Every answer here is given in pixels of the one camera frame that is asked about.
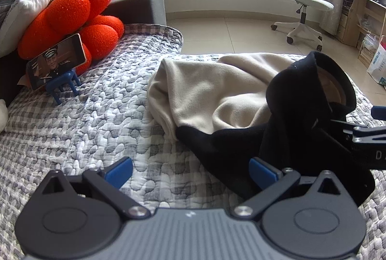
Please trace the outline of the white fluffy plush toy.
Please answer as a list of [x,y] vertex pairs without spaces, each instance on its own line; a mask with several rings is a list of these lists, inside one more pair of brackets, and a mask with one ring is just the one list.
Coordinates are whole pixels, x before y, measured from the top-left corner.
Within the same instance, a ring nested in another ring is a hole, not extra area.
[[5,129],[8,121],[8,109],[5,100],[0,99],[0,132]]

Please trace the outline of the cream black raglan sweatshirt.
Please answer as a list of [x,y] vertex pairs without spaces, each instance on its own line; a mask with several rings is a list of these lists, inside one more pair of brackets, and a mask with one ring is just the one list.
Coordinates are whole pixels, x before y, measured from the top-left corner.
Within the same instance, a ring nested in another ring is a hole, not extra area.
[[216,62],[165,58],[149,79],[149,110],[165,134],[243,199],[261,191],[249,174],[260,158],[316,176],[332,171],[356,204],[375,181],[329,130],[357,106],[347,74],[326,54],[297,61],[270,53],[231,54]]

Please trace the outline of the blue stool phone stand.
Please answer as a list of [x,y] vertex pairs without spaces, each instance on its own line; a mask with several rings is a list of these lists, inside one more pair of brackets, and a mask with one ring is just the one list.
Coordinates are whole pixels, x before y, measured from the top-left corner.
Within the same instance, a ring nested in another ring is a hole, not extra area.
[[53,80],[47,82],[45,89],[54,98],[57,105],[60,105],[62,104],[62,101],[58,97],[56,89],[59,89],[61,92],[63,92],[63,87],[65,85],[68,85],[72,89],[74,96],[77,96],[78,90],[75,87],[75,84],[79,87],[81,85],[81,82],[76,74],[75,69],[72,69],[60,75],[59,77],[56,77]]

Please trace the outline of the smartphone playing video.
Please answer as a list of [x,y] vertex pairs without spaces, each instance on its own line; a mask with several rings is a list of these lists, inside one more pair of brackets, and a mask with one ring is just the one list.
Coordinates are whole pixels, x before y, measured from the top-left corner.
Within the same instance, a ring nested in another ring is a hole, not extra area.
[[26,65],[26,76],[32,90],[37,90],[50,80],[86,63],[81,36],[73,34]]

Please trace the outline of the grey checked quilted bedcover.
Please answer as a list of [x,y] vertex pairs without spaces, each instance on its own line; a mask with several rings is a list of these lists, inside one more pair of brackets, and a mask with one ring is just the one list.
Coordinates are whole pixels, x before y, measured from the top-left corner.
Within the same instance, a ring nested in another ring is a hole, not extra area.
[[192,152],[170,140],[146,104],[148,80],[169,58],[212,66],[217,54],[181,54],[181,34],[165,26],[133,25],[117,48],[81,77],[80,95],[62,105],[23,91],[9,107],[1,134],[1,258],[23,253],[14,224],[47,172],[81,174],[130,156],[133,176],[122,191],[149,209],[203,210],[214,216],[237,195],[208,173]]

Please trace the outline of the red flower plush cushion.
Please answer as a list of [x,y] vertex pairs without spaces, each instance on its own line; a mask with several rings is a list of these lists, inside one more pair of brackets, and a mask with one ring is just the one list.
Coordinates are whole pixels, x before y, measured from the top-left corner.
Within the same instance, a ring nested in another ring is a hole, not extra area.
[[123,22],[102,15],[111,0],[52,0],[27,27],[18,43],[18,55],[31,60],[66,37],[78,33],[86,62],[76,68],[83,74],[93,61],[112,52],[125,32]]

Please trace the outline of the wooden desk shelf unit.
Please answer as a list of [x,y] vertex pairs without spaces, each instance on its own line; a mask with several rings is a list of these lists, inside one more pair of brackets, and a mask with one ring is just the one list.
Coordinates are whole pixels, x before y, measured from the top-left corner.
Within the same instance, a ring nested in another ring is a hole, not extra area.
[[385,34],[385,0],[344,0],[337,39],[358,49],[357,58],[370,65]]

